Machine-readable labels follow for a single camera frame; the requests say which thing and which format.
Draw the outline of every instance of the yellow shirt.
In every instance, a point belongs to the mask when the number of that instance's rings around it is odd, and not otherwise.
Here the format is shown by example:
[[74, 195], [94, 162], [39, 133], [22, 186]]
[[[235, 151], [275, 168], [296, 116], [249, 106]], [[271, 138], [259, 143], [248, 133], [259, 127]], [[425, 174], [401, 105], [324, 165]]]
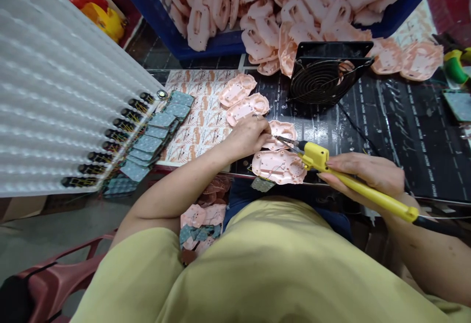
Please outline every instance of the yellow shirt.
[[471, 321], [467, 307], [438, 306], [332, 231], [307, 204], [266, 197], [242, 209], [186, 269], [179, 239], [168, 229], [119, 243], [71, 322]]

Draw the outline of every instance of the blue plastic crate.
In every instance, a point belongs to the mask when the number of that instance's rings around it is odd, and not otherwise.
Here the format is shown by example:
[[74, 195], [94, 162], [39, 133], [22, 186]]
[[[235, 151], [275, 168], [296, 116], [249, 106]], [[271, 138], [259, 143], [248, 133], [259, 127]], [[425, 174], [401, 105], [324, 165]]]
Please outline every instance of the blue plastic crate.
[[[131, 1], [178, 60], [245, 53], [241, 31], [218, 33], [214, 38], [209, 39], [206, 51], [196, 52], [188, 46], [187, 40], [178, 32], [170, 18], [168, 14], [170, 0]], [[360, 27], [370, 29], [373, 37], [389, 37], [401, 26], [421, 1], [398, 0], [388, 6], [381, 23]]]

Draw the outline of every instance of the yellow soldering iron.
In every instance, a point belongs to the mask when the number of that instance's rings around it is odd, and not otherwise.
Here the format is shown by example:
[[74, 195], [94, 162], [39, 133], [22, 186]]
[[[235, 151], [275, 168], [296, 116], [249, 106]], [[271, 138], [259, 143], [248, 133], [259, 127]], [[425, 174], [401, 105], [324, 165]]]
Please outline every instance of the yellow soldering iron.
[[428, 230], [439, 232], [445, 235], [455, 237], [463, 236], [459, 227], [437, 223], [422, 217], [420, 216], [419, 210], [417, 208], [407, 206], [398, 200], [395, 200], [394, 198], [369, 187], [368, 185], [353, 178], [350, 175], [332, 170], [327, 166], [327, 161], [329, 160], [329, 151], [326, 148], [306, 141], [294, 141], [280, 136], [275, 136], [275, 138], [287, 146], [291, 151], [297, 153], [305, 164], [306, 169], [316, 169], [320, 172], [335, 175], [344, 185], [358, 192], [363, 197], [369, 199], [375, 204], [378, 204], [394, 215], [400, 217], [401, 219], [409, 223], [413, 223], [416, 226], [424, 227]]

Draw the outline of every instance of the red plastic chair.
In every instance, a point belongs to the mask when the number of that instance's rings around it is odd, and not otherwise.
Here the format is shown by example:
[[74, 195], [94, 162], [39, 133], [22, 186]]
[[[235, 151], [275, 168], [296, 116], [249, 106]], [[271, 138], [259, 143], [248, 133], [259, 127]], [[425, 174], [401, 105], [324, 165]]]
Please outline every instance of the red plastic chair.
[[[76, 264], [55, 264], [40, 271], [29, 278], [29, 292], [34, 300], [35, 307], [29, 323], [44, 323], [56, 315], [64, 305], [67, 298], [76, 291], [86, 289], [95, 274], [103, 255], [95, 256], [98, 244], [103, 239], [113, 240], [116, 230], [84, 243], [76, 248], [65, 251], [58, 256], [50, 258], [32, 268], [18, 274], [24, 278], [30, 272], [43, 268], [56, 262], [59, 258], [74, 253], [82, 248], [90, 247], [87, 258]], [[70, 317], [63, 315], [54, 319], [54, 323], [66, 323]]]

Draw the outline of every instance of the green tool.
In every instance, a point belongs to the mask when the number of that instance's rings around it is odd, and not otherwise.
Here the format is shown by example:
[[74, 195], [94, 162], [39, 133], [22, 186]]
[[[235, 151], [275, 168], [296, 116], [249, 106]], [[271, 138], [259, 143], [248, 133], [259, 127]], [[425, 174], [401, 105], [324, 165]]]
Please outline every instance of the green tool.
[[461, 62], [471, 64], [471, 48], [464, 47], [447, 32], [432, 36], [444, 48], [443, 61], [446, 75], [455, 83], [465, 84], [470, 76], [464, 72]]

